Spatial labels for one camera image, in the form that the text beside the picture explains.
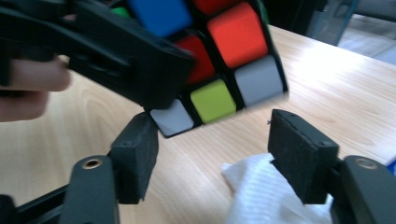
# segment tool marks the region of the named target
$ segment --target lime green sticker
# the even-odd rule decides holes
[[[235,114],[236,105],[224,81],[214,81],[191,94],[194,104],[203,123],[212,122]]]
[[[116,7],[111,9],[112,12],[116,13],[119,16],[130,18],[128,11],[124,7]]]

